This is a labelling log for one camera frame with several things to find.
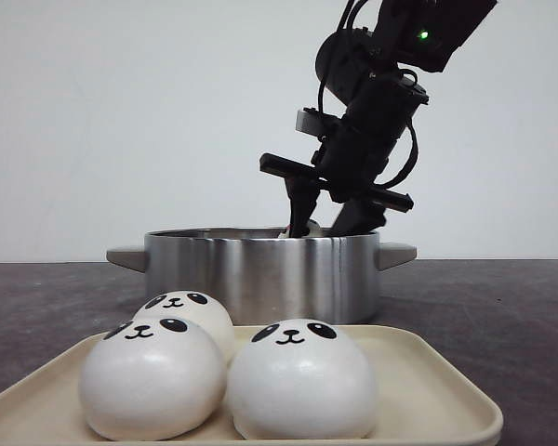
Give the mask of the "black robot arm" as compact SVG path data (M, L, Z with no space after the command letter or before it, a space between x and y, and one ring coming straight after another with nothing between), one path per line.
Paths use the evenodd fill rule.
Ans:
M429 100L414 70L442 71L495 2L384 1L374 30L353 25L362 6L361 1L346 5L315 61L319 89L332 92L345 105L344 114L327 114L322 107L298 112L297 130L321 143L309 164L270 153L259 159L261 171L286 183L292 238L310 233L308 220L321 190L342 205L329 237L366 234L385 225L386 209L413 207L409 195L392 187L413 170L417 145L394 178L381 184L375 179L399 137L413 128L418 106Z

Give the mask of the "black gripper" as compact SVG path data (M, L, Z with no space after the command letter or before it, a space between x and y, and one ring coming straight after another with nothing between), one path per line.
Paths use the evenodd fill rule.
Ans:
M309 165L263 154L260 170L286 178L289 236L301 238L309 233L308 221L320 188L333 201L346 202L330 235L363 235L384 226L385 207L410 210L414 203L409 196L391 191L392 184L378 185L374 180L418 106L428 100L426 90L407 77L369 79L354 98L346 100L342 117L320 113L325 134Z

